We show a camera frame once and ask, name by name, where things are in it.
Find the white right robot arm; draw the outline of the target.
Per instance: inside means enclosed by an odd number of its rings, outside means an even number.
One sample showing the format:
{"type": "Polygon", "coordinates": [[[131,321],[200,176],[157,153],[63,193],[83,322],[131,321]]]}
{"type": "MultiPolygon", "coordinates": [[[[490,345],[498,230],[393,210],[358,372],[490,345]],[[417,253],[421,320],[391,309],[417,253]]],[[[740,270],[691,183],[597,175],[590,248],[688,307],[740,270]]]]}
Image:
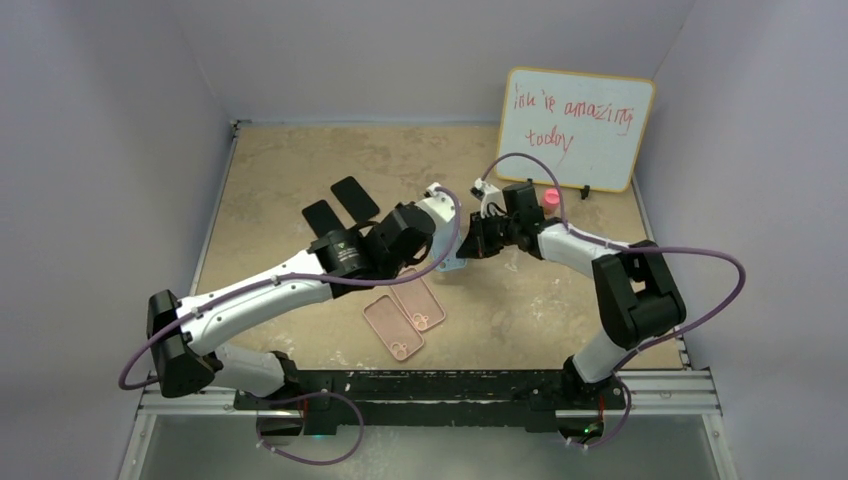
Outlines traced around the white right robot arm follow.
{"type": "Polygon", "coordinates": [[[478,179],[471,193],[481,207],[469,217],[458,257],[490,258],[515,246],[594,283],[601,330],[564,363],[561,392],[569,404],[588,405],[628,354],[685,320],[684,301],[655,243],[610,242],[547,217],[531,182],[499,189],[478,179]]]}

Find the black phone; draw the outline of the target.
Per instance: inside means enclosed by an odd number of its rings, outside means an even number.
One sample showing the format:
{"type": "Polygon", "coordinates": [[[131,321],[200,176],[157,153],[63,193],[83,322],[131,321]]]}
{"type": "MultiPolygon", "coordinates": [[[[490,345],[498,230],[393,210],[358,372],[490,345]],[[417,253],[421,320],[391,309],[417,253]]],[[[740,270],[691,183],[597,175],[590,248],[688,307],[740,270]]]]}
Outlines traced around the black phone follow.
{"type": "Polygon", "coordinates": [[[330,191],[357,223],[370,221],[380,213],[379,206],[353,176],[337,181],[330,191]]]}

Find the pink phone case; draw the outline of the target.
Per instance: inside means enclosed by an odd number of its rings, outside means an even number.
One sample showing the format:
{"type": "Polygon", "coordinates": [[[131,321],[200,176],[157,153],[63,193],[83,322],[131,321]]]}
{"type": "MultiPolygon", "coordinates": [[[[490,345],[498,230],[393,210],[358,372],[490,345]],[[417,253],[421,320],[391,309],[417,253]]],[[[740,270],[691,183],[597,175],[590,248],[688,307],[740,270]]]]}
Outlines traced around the pink phone case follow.
{"type": "Polygon", "coordinates": [[[391,285],[389,289],[419,333],[435,328],[447,318],[444,307],[422,277],[391,285]]]}
{"type": "Polygon", "coordinates": [[[363,308],[363,316],[390,355],[398,362],[407,361],[425,344],[397,302],[382,295],[363,308]]]}

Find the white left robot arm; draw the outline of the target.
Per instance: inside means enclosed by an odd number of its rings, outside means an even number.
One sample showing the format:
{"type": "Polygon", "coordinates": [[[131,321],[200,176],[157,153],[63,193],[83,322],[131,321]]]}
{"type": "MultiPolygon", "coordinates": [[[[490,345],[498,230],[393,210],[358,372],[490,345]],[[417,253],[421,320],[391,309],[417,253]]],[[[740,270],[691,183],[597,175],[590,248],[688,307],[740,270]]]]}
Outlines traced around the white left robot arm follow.
{"type": "Polygon", "coordinates": [[[287,408],[298,395],[289,357],[229,348],[229,341],[305,306],[421,278],[402,272],[419,262],[417,252],[433,244],[437,233],[457,236],[460,210],[443,194],[400,203],[367,234],[356,227],[330,231],[293,257],[228,287],[183,298],[162,290],[148,299],[147,340],[128,363],[150,353],[156,374],[140,385],[158,386],[165,398],[219,386],[287,408]]]}

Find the light blue phone case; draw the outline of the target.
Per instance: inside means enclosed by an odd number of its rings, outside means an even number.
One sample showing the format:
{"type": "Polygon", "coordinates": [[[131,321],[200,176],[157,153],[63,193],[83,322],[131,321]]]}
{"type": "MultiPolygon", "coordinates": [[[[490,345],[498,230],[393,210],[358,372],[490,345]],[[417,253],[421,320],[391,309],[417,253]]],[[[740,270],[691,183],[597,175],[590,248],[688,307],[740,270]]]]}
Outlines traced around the light blue phone case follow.
{"type": "Polygon", "coordinates": [[[435,232],[430,249],[431,258],[437,260],[442,254],[446,253],[446,256],[435,268],[436,271],[450,272],[463,269],[467,265],[466,259],[457,256],[461,241],[461,233],[454,234],[453,227],[450,225],[445,225],[435,232]]]}

